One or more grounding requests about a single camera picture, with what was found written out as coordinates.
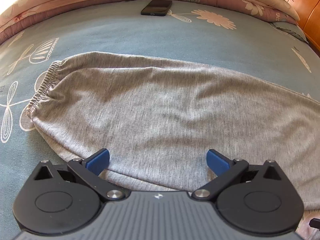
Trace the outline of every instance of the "smartphone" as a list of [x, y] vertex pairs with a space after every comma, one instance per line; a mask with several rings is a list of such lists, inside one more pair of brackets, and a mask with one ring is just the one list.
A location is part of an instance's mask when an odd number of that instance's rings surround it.
[[152, 0], [142, 11], [142, 15], [166, 16], [172, 5], [170, 0]]

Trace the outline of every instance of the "wooden furniture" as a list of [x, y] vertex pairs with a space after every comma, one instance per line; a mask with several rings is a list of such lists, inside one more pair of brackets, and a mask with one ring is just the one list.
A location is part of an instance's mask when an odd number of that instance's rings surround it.
[[306, 37], [320, 50], [320, 0], [286, 0], [297, 11], [299, 27]]

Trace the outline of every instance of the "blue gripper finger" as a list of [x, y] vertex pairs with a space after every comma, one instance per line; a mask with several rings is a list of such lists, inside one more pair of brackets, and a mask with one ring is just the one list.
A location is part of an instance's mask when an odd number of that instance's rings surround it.
[[86, 169], [98, 176], [104, 169], [108, 168], [109, 161], [109, 151], [103, 148], [95, 154], [91, 155], [89, 158], [83, 160], [81, 164]]
[[207, 152], [207, 165], [217, 176], [220, 176], [233, 166], [233, 161], [216, 150], [210, 149]]

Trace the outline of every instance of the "metal screw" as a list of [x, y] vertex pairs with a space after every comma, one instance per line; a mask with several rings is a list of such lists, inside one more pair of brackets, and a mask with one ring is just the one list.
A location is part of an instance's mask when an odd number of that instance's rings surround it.
[[195, 195], [197, 196], [197, 197], [209, 197], [209, 195], [210, 195], [210, 191], [208, 191], [208, 190], [206, 190], [206, 189], [197, 189], [196, 191], [195, 191]]
[[123, 196], [123, 193], [120, 190], [110, 190], [107, 192], [107, 197], [113, 198], [113, 199], [119, 199]]

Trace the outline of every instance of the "gray sweatpants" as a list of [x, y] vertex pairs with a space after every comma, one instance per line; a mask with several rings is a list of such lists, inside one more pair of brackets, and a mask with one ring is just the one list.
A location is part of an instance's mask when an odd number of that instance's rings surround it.
[[193, 191], [214, 178], [214, 148], [251, 164], [275, 159], [320, 208], [320, 105], [236, 71], [90, 52], [53, 62], [28, 116], [64, 160], [110, 151], [101, 176], [135, 190]]

